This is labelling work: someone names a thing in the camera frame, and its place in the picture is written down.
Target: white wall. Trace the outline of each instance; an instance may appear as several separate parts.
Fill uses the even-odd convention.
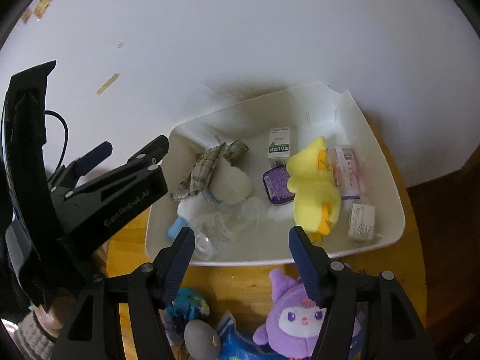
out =
[[[54,0],[0,52],[0,93],[52,59],[66,161],[109,140],[113,167],[183,121],[316,81],[373,116],[407,185],[458,169],[480,141],[480,42],[452,0]],[[47,128],[52,168],[63,133]]]

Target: metal bolt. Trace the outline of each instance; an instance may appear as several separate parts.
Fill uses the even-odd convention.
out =
[[[390,271],[383,271],[382,276],[385,280],[393,280],[395,275]]]
[[[94,283],[101,282],[103,280],[103,275],[102,274],[95,274],[92,276],[92,281]]]
[[[332,268],[334,271],[341,271],[343,269],[343,264],[340,261],[333,261],[330,264],[330,268]]]
[[[153,264],[151,262],[145,262],[140,266],[140,270],[144,273],[153,271]]]

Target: green label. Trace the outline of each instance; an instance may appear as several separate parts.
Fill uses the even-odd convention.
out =
[[[272,142],[270,144],[270,147],[268,148],[269,153],[288,152],[288,151],[289,151],[288,144],[275,145],[275,143]]]

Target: brown floor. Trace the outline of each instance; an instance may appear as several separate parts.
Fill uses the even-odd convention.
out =
[[[427,331],[440,349],[480,315],[480,169],[408,193],[425,261]]]

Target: peeling sticker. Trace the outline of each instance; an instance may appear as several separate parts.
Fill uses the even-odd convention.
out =
[[[30,20],[30,17],[32,17],[33,11],[30,8],[27,8],[25,12],[22,13],[22,16],[20,16],[20,19],[22,19],[24,24],[28,23],[28,20]]]
[[[117,78],[120,76],[120,74],[115,73],[113,76],[111,76],[105,84],[103,84],[98,90],[97,90],[97,95],[101,95],[105,89],[107,89],[111,84],[113,84]]]
[[[38,2],[38,4],[35,6],[33,10],[33,13],[37,17],[37,20],[40,20],[43,17],[43,15],[45,14],[45,11],[47,10],[47,8],[49,7],[52,1],[53,0],[40,0]]]

